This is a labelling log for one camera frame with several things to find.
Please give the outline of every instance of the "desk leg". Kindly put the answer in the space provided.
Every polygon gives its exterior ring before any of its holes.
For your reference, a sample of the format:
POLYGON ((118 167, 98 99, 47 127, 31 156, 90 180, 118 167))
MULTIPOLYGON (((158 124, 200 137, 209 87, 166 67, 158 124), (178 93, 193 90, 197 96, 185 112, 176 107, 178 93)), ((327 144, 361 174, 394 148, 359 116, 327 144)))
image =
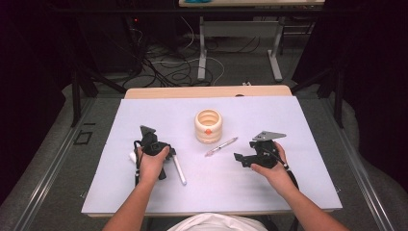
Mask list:
POLYGON ((200 59, 198 63, 198 75, 197 75, 197 79, 200 81, 205 79, 206 62, 207 62, 207 50, 205 49, 204 18, 200 16, 200 59))
POLYGON ((279 42, 282 38, 283 26, 285 25, 285 17, 279 18, 279 23, 276 28, 275 40, 273 42, 272 50, 268 50, 268 56, 270 61, 270 66, 272 67, 273 77, 276 82, 282 82, 282 74, 279 69, 278 61, 276 60, 276 54, 279 49, 279 42))

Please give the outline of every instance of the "white tabletop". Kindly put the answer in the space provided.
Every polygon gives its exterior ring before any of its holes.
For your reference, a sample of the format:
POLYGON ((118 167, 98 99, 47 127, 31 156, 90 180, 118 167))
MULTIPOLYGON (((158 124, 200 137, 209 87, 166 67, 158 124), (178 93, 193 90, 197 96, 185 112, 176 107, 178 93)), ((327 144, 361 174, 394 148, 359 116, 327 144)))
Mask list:
POLYGON ((186 3, 179 0, 180 7, 267 7, 323 5, 324 0, 212 0, 208 3, 186 3))
POLYGON ((129 153, 133 142, 141 139, 140 125, 156 129, 159 141, 175 148, 188 182, 183 186, 172 160, 165 162, 167 179, 157 182, 147 216, 289 212, 288 204, 264 177, 234 159, 234 152, 255 155, 248 143, 263 130, 287 134, 277 141, 285 148, 303 193, 324 210, 342 208, 297 99, 245 96, 123 99, 82 213, 110 216, 134 188, 135 165, 129 153), (213 145, 194 136, 193 119, 204 109, 215 109, 224 119, 222 138, 213 145), (239 139, 214 156, 204 157, 233 137, 239 139))

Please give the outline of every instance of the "white shirt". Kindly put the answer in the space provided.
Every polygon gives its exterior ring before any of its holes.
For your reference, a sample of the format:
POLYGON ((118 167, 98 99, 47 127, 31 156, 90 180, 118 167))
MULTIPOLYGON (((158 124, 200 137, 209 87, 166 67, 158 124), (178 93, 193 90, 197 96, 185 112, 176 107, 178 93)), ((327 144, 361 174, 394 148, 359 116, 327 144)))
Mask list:
POLYGON ((187 218, 167 231, 267 231, 258 220, 220 214, 199 214, 187 218))

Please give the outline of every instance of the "wrist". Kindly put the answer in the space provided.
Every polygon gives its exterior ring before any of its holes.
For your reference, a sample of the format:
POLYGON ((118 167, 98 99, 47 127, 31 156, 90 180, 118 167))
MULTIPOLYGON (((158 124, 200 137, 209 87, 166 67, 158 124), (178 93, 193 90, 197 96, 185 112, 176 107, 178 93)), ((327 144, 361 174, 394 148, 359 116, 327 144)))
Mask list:
POLYGON ((155 183, 156 183, 156 180, 148 181, 148 180, 141 180, 140 179, 140 181, 138 183, 138 186, 153 190, 155 183))
POLYGON ((300 190, 293 186, 293 187, 287 187, 286 189, 278 192, 285 200, 290 199, 291 197, 296 197, 300 194, 300 190))

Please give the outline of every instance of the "finger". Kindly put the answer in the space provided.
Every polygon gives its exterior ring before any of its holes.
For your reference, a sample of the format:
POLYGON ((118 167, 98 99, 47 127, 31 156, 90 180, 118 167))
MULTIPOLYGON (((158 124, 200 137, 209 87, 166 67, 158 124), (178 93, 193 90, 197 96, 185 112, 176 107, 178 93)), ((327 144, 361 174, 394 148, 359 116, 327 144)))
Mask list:
POLYGON ((251 168, 252 168, 252 170, 258 172, 259 174, 261 174, 261 175, 263 175, 263 176, 266 175, 267 169, 264 168, 264 167, 262 167, 262 166, 259 166, 259 165, 257 165, 257 164, 251 164, 251 168))
POLYGON ((159 154, 157 154, 158 156, 160 156, 163 160, 165 159, 165 157, 168 155, 168 152, 170 151, 170 147, 167 145, 165 146, 162 151, 160 151, 159 154))
POLYGON ((285 150, 283 149, 282 145, 279 144, 279 142, 275 141, 275 146, 278 149, 280 158, 282 159, 283 162, 286 163, 286 154, 285 154, 285 150))

